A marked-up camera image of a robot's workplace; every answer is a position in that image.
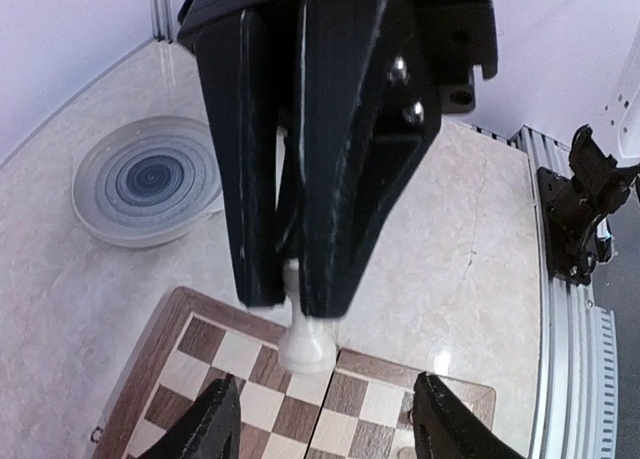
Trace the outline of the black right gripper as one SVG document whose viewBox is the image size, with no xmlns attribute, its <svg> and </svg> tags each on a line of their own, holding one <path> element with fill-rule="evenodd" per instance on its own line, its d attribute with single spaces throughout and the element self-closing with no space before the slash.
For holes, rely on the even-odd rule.
<svg viewBox="0 0 640 459">
<path fill-rule="evenodd" d="M 275 0 L 184 0 L 177 14 L 177 40 L 193 50 L 198 30 L 247 8 Z M 498 72 L 498 45 L 492 0 L 410 0 L 444 114 L 476 107 L 473 68 L 483 79 Z"/>
</svg>

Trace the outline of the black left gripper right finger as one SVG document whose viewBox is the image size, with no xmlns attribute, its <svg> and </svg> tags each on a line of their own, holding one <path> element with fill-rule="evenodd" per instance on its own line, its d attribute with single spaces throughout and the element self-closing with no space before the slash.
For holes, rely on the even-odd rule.
<svg viewBox="0 0 640 459">
<path fill-rule="evenodd" d="M 417 376 L 412 424 L 418 459 L 520 459 L 434 374 Z"/>
</svg>

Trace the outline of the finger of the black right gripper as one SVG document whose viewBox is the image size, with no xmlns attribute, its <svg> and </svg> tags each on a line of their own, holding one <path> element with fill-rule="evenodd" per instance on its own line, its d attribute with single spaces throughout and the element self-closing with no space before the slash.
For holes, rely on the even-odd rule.
<svg viewBox="0 0 640 459">
<path fill-rule="evenodd" d="M 294 138 L 306 316 L 346 315 L 441 125 L 412 0 L 301 0 Z"/>
<path fill-rule="evenodd" d="M 237 296 L 248 308 L 284 300 L 276 252 L 276 51 L 253 10 L 226 17 L 194 46 L 220 168 Z"/>
</svg>

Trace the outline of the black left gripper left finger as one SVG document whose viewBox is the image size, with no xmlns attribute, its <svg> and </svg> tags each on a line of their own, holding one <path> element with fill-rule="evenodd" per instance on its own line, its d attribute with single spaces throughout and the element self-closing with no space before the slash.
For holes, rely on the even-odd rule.
<svg viewBox="0 0 640 459">
<path fill-rule="evenodd" d="M 235 378 L 215 379 L 186 413 L 141 459 L 230 459 L 239 457 L 240 394 Z"/>
</svg>

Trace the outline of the white piece aloft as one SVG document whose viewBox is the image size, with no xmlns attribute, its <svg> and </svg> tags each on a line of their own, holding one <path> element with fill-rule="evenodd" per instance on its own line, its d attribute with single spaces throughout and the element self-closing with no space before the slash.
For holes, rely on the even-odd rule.
<svg viewBox="0 0 640 459">
<path fill-rule="evenodd" d="M 323 321 L 302 312 L 297 259 L 284 263 L 282 277 L 291 324 L 279 342 L 279 363 L 292 374 L 330 372 L 336 364 L 336 344 Z"/>
</svg>

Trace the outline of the wooden chess board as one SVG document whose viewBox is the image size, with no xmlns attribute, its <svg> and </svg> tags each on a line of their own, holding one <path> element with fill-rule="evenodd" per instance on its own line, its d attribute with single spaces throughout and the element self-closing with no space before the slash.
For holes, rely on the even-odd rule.
<svg viewBox="0 0 640 459">
<path fill-rule="evenodd" d="M 417 371 L 350 349 L 326 373 L 279 363 L 280 325 L 188 288 L 161 304 L 106 423 L 97 458 L 139 458 L 216 379 L 240 394 L 243 458 L 411 458 Z"/>
</svg>

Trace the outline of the white plate with spiral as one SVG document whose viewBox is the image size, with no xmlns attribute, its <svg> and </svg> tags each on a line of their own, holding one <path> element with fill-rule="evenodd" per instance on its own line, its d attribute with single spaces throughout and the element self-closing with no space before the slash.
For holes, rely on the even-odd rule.
<svg viewBox="0 0 640 459">
<path fill-rule="evenodd" d="M 188 234 L 224 209 L 208 125 L 155 116 L 114 130 L 76 166 L 71 198 L 87 230 L 115 246 L 149 248 Z"/>
</svg>

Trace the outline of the right aluminium corner post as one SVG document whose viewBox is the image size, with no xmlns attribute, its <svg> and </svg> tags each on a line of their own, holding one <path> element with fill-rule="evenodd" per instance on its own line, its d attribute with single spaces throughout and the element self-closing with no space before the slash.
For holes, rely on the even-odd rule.
<svg viewBox="0 0 640 459">
<path fill-rule="evenodd" d="M 174 41 L 174 18 L 171 0 L 150 0 L 153 38 L 158 42 Z"/>
</svg>

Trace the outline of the aluminium front rail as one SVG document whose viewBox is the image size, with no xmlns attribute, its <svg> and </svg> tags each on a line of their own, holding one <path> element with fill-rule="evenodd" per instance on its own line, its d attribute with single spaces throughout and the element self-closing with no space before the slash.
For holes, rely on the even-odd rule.
<svg viewBox="0 0 640 459">
<path fill-rule="evenodd" d="M 536 171 L 570 178 L 571 145 L 530 127 L 514 136 L 528 156 L 540 256 L 541 336 L 532 458 L 612 458 L 618 425 L 615 316 L 596 305 L 591 284 L 573 285 L 548 272 Z M 597 237 L 611 239 L 606 221 Z"/>
</svg>

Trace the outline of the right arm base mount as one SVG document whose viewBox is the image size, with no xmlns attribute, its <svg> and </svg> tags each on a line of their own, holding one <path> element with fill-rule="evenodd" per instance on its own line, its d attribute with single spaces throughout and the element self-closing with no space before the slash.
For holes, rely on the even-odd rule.
<svg viewBox="0 0 640 459">
<path fill-rule="evenodd" d="M 548 272 L 583 286 L 591 284 L 597 264 L 611 259 L 611 239 L 598 238 L 598 226 L 639 189 L 639 166 L 620 167 L 592 134 L 587 124 L 574 134 L 569 152 L 572 177 L 545 167 L 536 171 Z"/>
</svg>

